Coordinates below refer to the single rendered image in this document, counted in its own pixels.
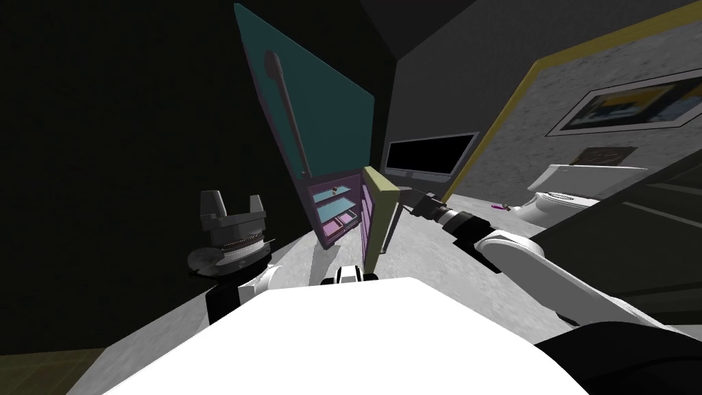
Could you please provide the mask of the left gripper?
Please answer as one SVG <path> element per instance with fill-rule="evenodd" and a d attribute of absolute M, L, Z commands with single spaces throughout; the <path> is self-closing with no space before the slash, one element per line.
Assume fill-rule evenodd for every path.
<path fill-rule="evenodd" d="M 267 215 L 260 195 L 251 195 L 249 203 L 249 213 L 227 216 L 220 191 L 200 192 L 202 230 L 209 232 L 213 247 L 236 250 L 263 240 Z"/>

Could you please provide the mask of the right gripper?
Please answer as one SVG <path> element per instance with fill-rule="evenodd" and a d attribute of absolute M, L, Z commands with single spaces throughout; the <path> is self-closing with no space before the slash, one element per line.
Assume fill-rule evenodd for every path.
<path fill-rule="evenodd" d="M 415 217 L 422 217 L 427 220 L 439 221 L 448 212 L 445 203 L 437 200 L 431 192 L 423 192 L 412 187 L 399 187 L 401 196 L 412 196 L 412 205 L 402 205 L 402 207 Z"/>

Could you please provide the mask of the grey door handle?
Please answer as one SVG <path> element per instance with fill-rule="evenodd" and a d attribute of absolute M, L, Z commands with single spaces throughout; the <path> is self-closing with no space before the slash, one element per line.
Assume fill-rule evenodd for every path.
<path fill-rule="evenodd" d="M 381 248 L 380 254 L 385 254 L 387 251 L 387 248 L 389 247 L 389 244 L 391 242 L 391 238 L 394 234 L 394 231 L 396 231 L 396 226 L 399 222 L 401 212 L 404 208 L 401 198 L 403 195 L 406 195 L 405 191 L 408 190 L 408 187 L 399 187 L 400 190 L 400 197 L 398 198 L 398 203 L 396 204 L 396 208 L 394 209 L 394 213 L 391 219 L 390 226 L 388 227 L 387 235 L 385 236 L 385 240 L 383 243 L 383 246 Z"/>

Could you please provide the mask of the olive fridge door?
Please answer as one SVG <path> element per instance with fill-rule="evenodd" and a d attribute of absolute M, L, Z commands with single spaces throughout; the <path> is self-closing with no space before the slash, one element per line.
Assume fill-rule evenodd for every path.
<path fill-rule="evenodd" d="M 400 190 L 372 167 L 362 169 L 361 243 L 363 273 L 373 274 L 392 223 Z"/>

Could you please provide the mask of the black television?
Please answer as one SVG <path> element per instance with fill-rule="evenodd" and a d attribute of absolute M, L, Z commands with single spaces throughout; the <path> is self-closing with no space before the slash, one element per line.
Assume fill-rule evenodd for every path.
<path fill-rule="evenodd" d="M 476 136 L 471 132 L 391 142 L 383 170 L 393 176 L 447 182 L 458 172 Z"/>

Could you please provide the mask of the purple fridge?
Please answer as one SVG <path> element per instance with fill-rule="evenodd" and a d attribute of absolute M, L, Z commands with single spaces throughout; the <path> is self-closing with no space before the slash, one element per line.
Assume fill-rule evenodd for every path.
<path fill-rule="evenodd" d="M 281 151 L 280 141 L 272 129 L 271 133 L 303 204 L 306 217 L 320 244 L 324 248 L 329 248 L 360 220 L 361 173 L 364 167 L 319 177 L 312 175 L 310 179 L 298 180 L 289 171 L 289 164 Z"/>

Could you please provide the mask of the teal fridge door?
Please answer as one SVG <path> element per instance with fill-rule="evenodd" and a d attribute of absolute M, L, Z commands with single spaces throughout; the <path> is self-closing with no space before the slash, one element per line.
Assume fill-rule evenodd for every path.
<path fill-rule="evenodd" d="M 279 57 L 291 107 L 313 176 L 370 164 L 374 97 L 240 4 L 234 5 L 259 102 L 280 141 L 289 171 L 302 178 L 298 147 L 265 52 Z"/>

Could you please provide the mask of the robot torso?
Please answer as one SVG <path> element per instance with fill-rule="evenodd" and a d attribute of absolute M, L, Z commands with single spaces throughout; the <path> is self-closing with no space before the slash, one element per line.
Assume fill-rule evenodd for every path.
<path fill-rule="evenodd" d="M 588 395 L 414 278 L 263 292 L 106 395 Z"/>

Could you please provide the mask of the small dark picture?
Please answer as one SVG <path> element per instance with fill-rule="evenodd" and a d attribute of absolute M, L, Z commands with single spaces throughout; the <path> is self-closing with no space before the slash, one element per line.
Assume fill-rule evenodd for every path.
<path fill-rule="evenodd" d="M 637 147 L 588 147 L 570 165 L 618 166 Z"/>

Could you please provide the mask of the large framed picture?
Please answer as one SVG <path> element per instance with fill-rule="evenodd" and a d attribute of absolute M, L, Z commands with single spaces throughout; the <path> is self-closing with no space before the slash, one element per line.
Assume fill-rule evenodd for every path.
<path fill-rule="evenodd" d="M 547 136 L 680 128 L 702 115 L 702 68 L 588 92 Z"/>

